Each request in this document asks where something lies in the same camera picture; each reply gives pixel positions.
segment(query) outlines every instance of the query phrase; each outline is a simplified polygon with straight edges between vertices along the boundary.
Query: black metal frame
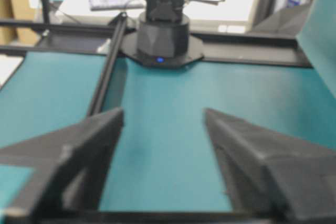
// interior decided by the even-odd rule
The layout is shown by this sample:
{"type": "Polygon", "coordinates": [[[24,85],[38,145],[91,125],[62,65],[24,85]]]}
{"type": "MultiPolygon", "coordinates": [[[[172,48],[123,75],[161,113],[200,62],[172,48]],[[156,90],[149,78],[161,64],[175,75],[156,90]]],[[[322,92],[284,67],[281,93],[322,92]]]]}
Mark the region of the black metal frame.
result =
{"type": "MultiPolygon", "coordinates": [[[[0,26],[11,27],[25,27],[31,28],[34,31],[43,34],[48,30],[51,33],[53,31],[72,32],[72,33],[88,33],[104,35],[107,38],[112,36],[111,49],[107,54],[106,64],[100,76],[99,83],[95,90],[94,96],[90,103],[90,107],[87,112],[87,116],[90,117],[99,113],[102,109],[104,98],[106,96],[108,84],[111,81],[111,74],[115,60],[118,56],[119,47],[122,42],[123,35],[127,31],[127,18],[122,16],[117,20],[117,24],[113,26],[98,26],[98,25],[83,25],[83,24],[51,24],[49,20],[49,0],[42,0],[43,4],[43,23],[33,23],[26,20],[13,20],[13,19],[0,19],[0,26]]],[[[226,35],[226,34],[205,34],[194,33],[194,36],[209,41],[210,43],[234,43],[245,45],[257,45],[257,46],[269,46],[277,48],[288,48],[297,51],[302,54],[298,43],[294,37],[289,36],[276,36],[270,34],[249,34],[249,35],[226,35]]],[[[72,52],[77,54],[92,54],[92,52],[83,51],[80,49],[74,50],[54,50],[48,48],[38,47],[14,47],[14,46],[0,46],[0,52],[8,55],[22,55],[25,56],[28,51],[58,51],[58,52],[72,52]]],[[[205,61],[214,62],[230,62],[230,63],[250,63],[250,64],[266,64],[277,66],[296,66],[296,67],[311,67],[309,63],[297,63],[286,64],[283,62],[272,61],[259,61],[259,60],[241,60],[241,59],[221,59],[205,57],[205,61]]],[[[190,212],[190,213],[163,213],[163,212],[98,212],[98,211],[62,211],[56,212],[52,216],[42,216],[40,222],[53,222],[55,223],[69,223],[70,221],[79,223],[148,223],[148,222],[191,222],[191,223],[267,223],[277,222],[275,218],[270,219],[269,216],[263,216],[259,214],[250,213],[202,213],[202,212],[190,212]]]]}

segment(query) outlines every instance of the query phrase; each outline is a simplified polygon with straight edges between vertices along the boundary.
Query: wire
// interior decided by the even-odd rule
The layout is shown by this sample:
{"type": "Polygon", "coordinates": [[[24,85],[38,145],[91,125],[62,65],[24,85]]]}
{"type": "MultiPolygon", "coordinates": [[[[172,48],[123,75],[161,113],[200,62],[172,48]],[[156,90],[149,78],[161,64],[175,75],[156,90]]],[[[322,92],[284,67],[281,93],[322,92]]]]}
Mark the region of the wire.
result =
{"type": "Polygon", "coordinates": [[[81,22],[80,22],[79,20],[77,20],[77,19],[75,19],[74,17],[70,16],[69,14],[66,14],[65,12],[61,11],[61,10],[59,9],[59,7],[57,7],[57,6],[54,5],[53,3],[49,3],[49,4],[50,4],[50,6],[51,6],[52,8],[55,9],[55,11],[60,12],[60,13],[62,13],[64,16],[70,18],[72,21],[74,21],[74,22],[76,22],[76,23],[78,23],[78,24],[81,24],[81,22]]]}

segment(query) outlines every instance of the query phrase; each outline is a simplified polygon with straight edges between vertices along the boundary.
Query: teal surface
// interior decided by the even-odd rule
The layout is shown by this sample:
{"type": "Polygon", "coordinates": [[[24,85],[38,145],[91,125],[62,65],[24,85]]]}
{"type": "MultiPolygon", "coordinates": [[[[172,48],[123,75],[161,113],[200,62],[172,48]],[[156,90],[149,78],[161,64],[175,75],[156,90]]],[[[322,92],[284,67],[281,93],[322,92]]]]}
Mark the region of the teal surface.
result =
{"type": "MultiPolygon", "coordinates": [[[[313,69],[198,62],[167,71],[129,59],[118,68],[128,72],[125,127],[101,210],[230,211],[206,107],[336,148],[336,100],[313,69]]],[[[112,84],[106,110],[116,92],[112,84]]]]}
{"type": "Polygon", "coordinates": [[[300,46],[336,97],[336,1],[314,0],[300,46]]]}
{"type": "Polygon", "coordinates": [[[104,57],[27,54],[0,90],[0,147],[81,121],[104,57]]]}
{"type": "Polygon", "coordinates": [[[3,210],[12,202],[32,172],[33,169],[28,167],[0,165],[0,224],[3,224],[3,210]]]}

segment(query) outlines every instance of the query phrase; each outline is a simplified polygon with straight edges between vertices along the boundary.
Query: black plastic part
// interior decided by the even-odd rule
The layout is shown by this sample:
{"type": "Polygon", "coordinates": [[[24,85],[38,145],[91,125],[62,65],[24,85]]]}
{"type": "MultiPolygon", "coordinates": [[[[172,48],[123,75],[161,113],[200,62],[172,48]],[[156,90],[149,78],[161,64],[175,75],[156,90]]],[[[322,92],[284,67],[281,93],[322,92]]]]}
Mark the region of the black plastic part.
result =
{"type": "Polygon", "coordinates": [[[211,109],[206,126],[236,209],[336,221],[335,151],[211,109]]]}
{"type": "Polygon", "coordinates": [[[124,37],[122,52],[147,67],[179,68],[203,55],[203,42],[189,35],[189,18],[180,23],[147,22],[140,15],[138,32],[124,37]]]}
{"type": "Polygon", "coordinates": [[[188,52],[173,58],[153,57],[137,51],[138,33],[132,33],[124,37],[121,50],[129,58],[146,66],[155,68],[180,68],[191,62],[201,60],[203,56],[203,42],[193,36],[189,37],[188,52]]]}
{"type": "Polygon", "coordinates": [[[0,149],[0,164],[34,168],[26,185],[4,210],[6,223],[52,215],[64,204],[82,209],[89,203],[96,209],[108,170],[104,163],[111,162],[122,126],[123,112],[114,109],[0,149]],[[75,179],[83,170],[86,174],[75,179]]]}
{"type": "Polygon", "coordinates": [[[151,57],[172,58],[185,54],[189,42],[189,18],[180,23],[148,22],[145,13],[139,18],[138,51],[151,57]]]}

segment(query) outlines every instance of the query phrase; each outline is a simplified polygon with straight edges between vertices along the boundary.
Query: table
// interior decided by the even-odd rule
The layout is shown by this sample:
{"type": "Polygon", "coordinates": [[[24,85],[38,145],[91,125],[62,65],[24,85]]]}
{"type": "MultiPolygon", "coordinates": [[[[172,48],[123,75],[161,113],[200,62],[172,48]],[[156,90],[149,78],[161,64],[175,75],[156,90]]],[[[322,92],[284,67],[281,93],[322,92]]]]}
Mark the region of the table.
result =
{"type": "MultiPolygon", "coordinates": [[[[103,60],[29,52],[0,91],[0,104],[6,104],[0,106],[0,147],[82,120],[103,60]]],[[[127,73],[125,127],[100,210],[231,211],[204,108],[336,148],[336,100],[313,69],[196,62],[159,70],[119,58],[117,71],[127,73]]],[[[104,110],[112,108],[117,90],[112,81],[104,110]]],[[[12,172],[22,175],[16,191],[30,171],[12,172]]]]}
{"type": "MultiPolygon", "coordinates": [[[[184,13],[191,19],[191,29],[243,33],[253,25],[260,0],[226,0],[219,6],[191,2],[184,13]]],[[[107,24],[119,11],[92,12],[89,0],[65,0],[60,10],[83,23],[107,24]]],[[[138,18],[144,10],[129,10],[128,15],[138,18]]],[[[56,14],[63,22],[74,22],[62,12],[56,14]]]]}

